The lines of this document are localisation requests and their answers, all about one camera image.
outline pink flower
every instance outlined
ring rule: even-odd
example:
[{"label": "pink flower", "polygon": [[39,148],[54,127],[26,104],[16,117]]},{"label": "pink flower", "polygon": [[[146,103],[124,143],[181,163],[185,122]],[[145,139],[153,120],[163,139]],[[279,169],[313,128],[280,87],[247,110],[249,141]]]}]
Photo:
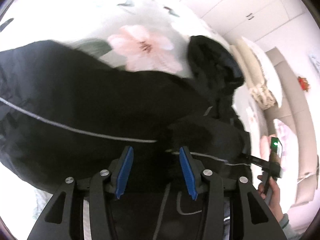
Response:
[{"label": "pink flower", "polygon": [[182,70],[180,63],[169,52],[174,46],[165,36],[149,32],[141,25],[125,25],[120,31],[122,34],[111,35],[108,41],[116,53],[127,57],[127,70],[168,73]]}]

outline red decoration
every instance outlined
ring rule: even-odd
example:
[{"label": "red decoration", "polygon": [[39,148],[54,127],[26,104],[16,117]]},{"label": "red decoration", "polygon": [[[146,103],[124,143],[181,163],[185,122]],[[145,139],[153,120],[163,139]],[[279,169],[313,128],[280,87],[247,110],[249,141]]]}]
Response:
[{"label": "red decoration", "polygon": [[302,90],[307,91],[310,89],[310,85],[306,78],[298,77],[298,82],[302,88]]}]

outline blue gripper pad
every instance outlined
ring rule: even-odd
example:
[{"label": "blue gripper pad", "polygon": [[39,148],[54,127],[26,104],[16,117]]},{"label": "blue gripper pad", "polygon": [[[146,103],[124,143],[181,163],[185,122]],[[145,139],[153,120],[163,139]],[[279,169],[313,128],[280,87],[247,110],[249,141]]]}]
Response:
[{"label": "blue gripper pad", "polygon": [[196,190],[196,178],[195,178],[195,175],[194,175],[194,173],[192,171],[192,168],[191,168],[190,162],[189,162],[189,160],[187,158],[185,149],[183,147],[181,147],[179,152],[180,152],[180,154],[179,154],[180,165],[181,165],[181,168],[182,168],[182,173],[183,173],[183,176],[184,176],[184,180],[186,182],[186,186],[187,186],[189,195],[191,195],[193,200],[196,200],[197,197],[198,197],[198,192]]},{"label": "blue gripper pad", "polygon": [[123,154],[126,151],[126,155],[124,159],[119,159],[119,164],[122,162],[122,166],[120,168],[120,171],[118,173],[117,179],[116,179],[116,191],[115,195],[117,199],[120,199],[120,196],[124,193],[125,187],[127,186],[127,181],[129,178],[130,170],[133,163],[133,148],[131,146],[128,146],[124,149]]}]

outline human hand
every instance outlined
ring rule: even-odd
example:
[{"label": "human hand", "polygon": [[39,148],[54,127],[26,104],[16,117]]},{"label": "human hand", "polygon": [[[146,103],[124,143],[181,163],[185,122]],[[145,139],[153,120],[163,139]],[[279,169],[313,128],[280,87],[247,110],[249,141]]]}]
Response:
[{"label": "human hand", "polygon": [[[262,181],[262,175],[259,175],[258,179]],[[280,188],[272,177],[270,178],[269,183],[270,187],[272,188],[272,196],[269,203],[269,208],[273,215],[276,217],[277,221],[280,222],[280,220],[283,218],[283,213],[280,206]],[[258,193],[263,199],[265,199],[266,195],[263,192],[264,185],[260,183],[258,186]]]}]

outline jacket sleeve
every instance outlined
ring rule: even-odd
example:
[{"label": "jacket sleeve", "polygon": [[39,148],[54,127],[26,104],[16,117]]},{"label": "jacket sleeve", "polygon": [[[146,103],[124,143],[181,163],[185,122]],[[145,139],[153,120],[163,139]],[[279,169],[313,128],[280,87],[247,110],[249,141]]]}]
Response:
[{"label": "jacket sleeve", "polygon": [[302,235],[297,234],[289,224],[288,214],[284,214],[283,218],[279,222],[285,236],[288,240],[299,240]]}]

